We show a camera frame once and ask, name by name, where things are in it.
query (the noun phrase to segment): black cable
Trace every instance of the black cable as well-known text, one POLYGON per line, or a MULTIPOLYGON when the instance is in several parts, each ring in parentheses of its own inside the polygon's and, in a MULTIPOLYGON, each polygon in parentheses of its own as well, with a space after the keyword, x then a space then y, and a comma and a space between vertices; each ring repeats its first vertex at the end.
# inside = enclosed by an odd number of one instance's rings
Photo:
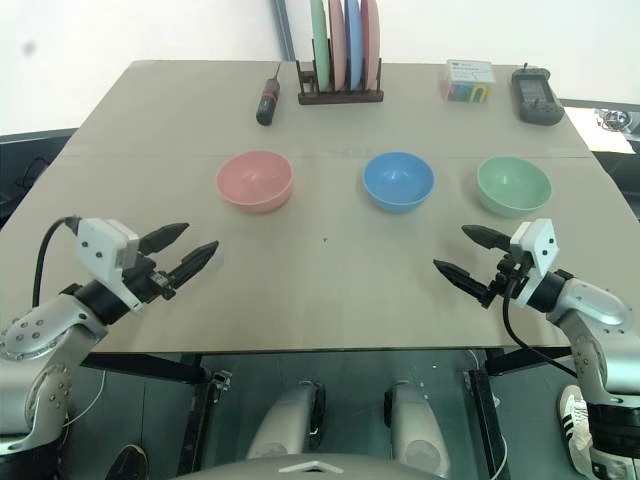
POLYGON ((51 162, 49 162, 46 158, 44 157, 35 157, 33 160, 31 160, 31 162, 29 163, 29 165, 27 165, 27 168, 25 168, 24 173, 22 174, 22 180, 20 182, 18 182, 17 180, 14 182, 17 186, 22 187, 26 192, 28 192, 29 190, 31 190, 31 188, 33 187, 33 184, 35 183, 35 181, 38 179, 38 177, 40 175, 42 175, 42 173, 44 172, 44 170, 47 169, 47 167, 49 167, 51 165, 51 162), (38 162, 42 162, 44 163, 45 167, 44 169, 42 169, 42 171, 40 171, 36 177, 33 179, 33 182, 31 183, 31 185, 27 185, 27 178, 29 177, 29 173, 31 172, 31 168, 33 168, 33 166, 38 163, 38 162))
POLYGON ((553 365, 556 368, 559 368, 560 370, 562 370, 565 373, 568 373, 572 377, 577 378, 578 375, 576 374, 576 372, 574 372, 570 368, 565 367, 561 363, 556 362, 553 358, 548 357, 547 355, 536 350, 535 348, 529 346, 524 341, 522 341, 520 337, 518 337, 518 335, 516 335, 516 332, 513 331, 513 328, 511 328, 511 321, 509 320, 509 302, 511 301, 511 296, 513 295, 513 290, 515 288, 516 288, 516 280, 515 279, 509 280, 507 289, 504 292, 504 299, 502 300, 502 320, 504 321, 504 328, 507 329, 507 333, 509 334, 509 336, 522 348, 535 353, 540 358, 542 358, 545 362, 553 365))
POLYGON ((40 285, 42 284, 42 269, 44 268, 44 256, 47 253, 47 247, 51 241, 51 237, 58 229, 60 225, 64 225, 70 217, 60 218, 53 222, 53 225, 49 227, 49 230, 42 237, 42 243, 40 244, 40 250, 38 251, 38 260, 36 261, 36 273, 33 277, 33 297, 31 300, 31 306, 37 307, 40 305, 40 285))

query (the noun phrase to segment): pink plate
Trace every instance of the pink plate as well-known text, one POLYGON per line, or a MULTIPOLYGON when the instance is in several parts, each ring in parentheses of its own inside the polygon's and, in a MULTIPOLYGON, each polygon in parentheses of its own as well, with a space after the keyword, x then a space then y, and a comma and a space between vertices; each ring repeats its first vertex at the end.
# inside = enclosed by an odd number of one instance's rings
POLYGON ((364 37, 364 85, 370 90, 376 83, 380 57, 380 19, 376 0, 362 0, 360 12, 364 37))
POLYGON ((329 0, 329 31, 333 57, 333 83, 336 90, 344 87, 347 73, 347 43, 344 36, 344 15, 340 0, 329 0))
POLYGON ((293 187, 293 169, 281 155, 256 150, 233 157, 218 172, 220 195, 245 212, 280 208, 293 187))

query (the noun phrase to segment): beige tabletop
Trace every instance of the beige tabletop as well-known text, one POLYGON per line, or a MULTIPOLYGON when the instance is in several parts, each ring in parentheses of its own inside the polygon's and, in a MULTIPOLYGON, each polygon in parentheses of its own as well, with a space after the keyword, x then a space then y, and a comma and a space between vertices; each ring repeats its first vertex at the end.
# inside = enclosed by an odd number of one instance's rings
MULTIPOLYGON (((517 120, 506 83, 511 68, 496 69, 486 105, 444 102, 440 66, 385 65, 382 104, 302 107, 295 67, 285 64, 275 121, 264 128, 255 108, 273 67, 133 64, 0 232, 2 323, 29 305, 45 229, 77 213, 117 218, 141 235, 188 221, 183 236, 155 255, 165 269, 200 244, 221 242, 221 255, 173 300, 123 318, 98 351, 511 345, 498 302, 485 311, 431 263, 455 262, 482 282, 493 277, 500 254, 473 244, 460 226, 511 233, 519 225, 476 198, 476 168, 501 154, 529 158, 551 177, 553 198, 527 219, 553 219, 556 266, 640 310, 633 213, 568 120, 550 128, 517 120), (293 196, 269 215, 238 212, 213 186, 230 155, 254 148, 285 154, 295 170, 293 196), (404 215, 376 209, 359 182, 369 158, 390 149, 422 156, 436 173, 432 196, 404 215)), ((73 251, 71 234, 57 233, 43 300, 88 281, 73 251)), ((526 341, 566 344, 541 314, 513 308, 526 341)))

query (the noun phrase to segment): green bowl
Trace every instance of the green bowl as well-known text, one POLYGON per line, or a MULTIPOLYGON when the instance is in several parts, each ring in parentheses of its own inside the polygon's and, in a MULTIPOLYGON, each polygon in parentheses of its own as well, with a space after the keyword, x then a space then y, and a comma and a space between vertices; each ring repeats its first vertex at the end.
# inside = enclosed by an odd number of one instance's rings
POLYGON ((518 157, 490 158, 476 174, 482 204, 503 217, 522 217, 551 198, 551 181, 534 164, 518 157))

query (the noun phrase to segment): bowl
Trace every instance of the bowl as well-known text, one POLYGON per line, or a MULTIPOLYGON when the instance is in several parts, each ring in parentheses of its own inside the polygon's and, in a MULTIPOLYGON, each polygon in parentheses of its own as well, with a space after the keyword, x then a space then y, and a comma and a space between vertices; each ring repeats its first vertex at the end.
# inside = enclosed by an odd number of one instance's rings
POLYGON ((256 150, 233 157, 216 179, 222 198, 245 212, 267 213, 289 199, 293 169, 282 155, 256 150))
POLYGON ((424 202, 435 179, 427 162, 406 152, 378 155, 362 172, 362 183, 373 203, 393 213, 408 212, 424 202))
POLYGON ((476 174, 482 204, 503 217, 521 217, 542 207, 551 197, 547 174, 518 157, 490 158, 476 174))

